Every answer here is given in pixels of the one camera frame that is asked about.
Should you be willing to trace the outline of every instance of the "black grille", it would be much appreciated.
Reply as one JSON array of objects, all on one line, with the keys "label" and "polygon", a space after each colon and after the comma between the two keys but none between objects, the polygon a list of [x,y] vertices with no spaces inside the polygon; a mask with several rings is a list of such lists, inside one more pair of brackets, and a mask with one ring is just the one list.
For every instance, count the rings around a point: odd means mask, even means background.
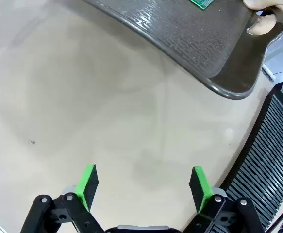
[{"label": "black grille", "polygon": [[[233,201],[250,197],[266,230],[283,202],[283,103],[276,95],[266,99],[238,161],[221,188]],[[214,226],[212,232],[226,230]]]}]

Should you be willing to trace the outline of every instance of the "beige floor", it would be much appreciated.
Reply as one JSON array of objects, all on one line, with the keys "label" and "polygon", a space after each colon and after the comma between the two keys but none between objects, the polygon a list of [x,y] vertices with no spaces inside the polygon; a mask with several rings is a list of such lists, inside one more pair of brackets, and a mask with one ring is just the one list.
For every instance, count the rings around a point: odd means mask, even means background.
[{"label": "beige floor", "polygon": [[192,166],[220,183],[270,89],[261,75],[248,98],[220,97],[79,0],[1,0],[0,224],[19,232],[35,196],[96,163],[104,229],[182,229]]}]

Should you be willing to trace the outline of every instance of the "green circuit board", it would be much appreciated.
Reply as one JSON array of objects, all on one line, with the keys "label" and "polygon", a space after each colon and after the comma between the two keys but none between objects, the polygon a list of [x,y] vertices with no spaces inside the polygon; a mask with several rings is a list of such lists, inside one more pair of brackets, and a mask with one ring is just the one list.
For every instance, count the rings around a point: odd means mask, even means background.
[{"label": "green circuit board", "polygon": [[205,9],[207,6],[209,6],[214,0],[190,0],[197,6],[199,6],[201,9]]}]

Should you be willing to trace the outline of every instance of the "green gripper pad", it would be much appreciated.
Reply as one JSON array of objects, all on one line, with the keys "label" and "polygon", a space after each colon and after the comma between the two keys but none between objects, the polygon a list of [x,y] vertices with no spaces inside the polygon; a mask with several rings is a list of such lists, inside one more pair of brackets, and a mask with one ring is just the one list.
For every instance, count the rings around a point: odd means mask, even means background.
[{"label": "green gripper pad", "polygon": [[197,6],[199,6],[201,9],[205,9],[207,6],[209,6],[214,0],[190,0]]},{"label": "green gripper pad", "polygon": [[200,212],[206,205],[208,199],[214,194],[201,166],[193,167],[189,186],[196,210]]},{"label": "green gripper pad", "polygon": [[98,186],[96,165],[87,165],[83,175],[75,189],[75,194],[79,197],[84,207],[90,211],[94,195]]}]

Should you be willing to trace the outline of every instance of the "human hand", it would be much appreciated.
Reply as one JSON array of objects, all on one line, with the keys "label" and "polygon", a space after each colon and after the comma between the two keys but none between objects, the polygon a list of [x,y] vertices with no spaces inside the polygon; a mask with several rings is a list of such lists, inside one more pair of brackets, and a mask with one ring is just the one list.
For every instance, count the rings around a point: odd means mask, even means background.
[{"label": "human hand", "polygon": [[[283,11],[283,0],[243,0],[252,10],[262,10],[269,6],[276,6]],[[248,32],[253,35],[263,35],[271,31],[276,24],[275,15],[262,16]]]}]

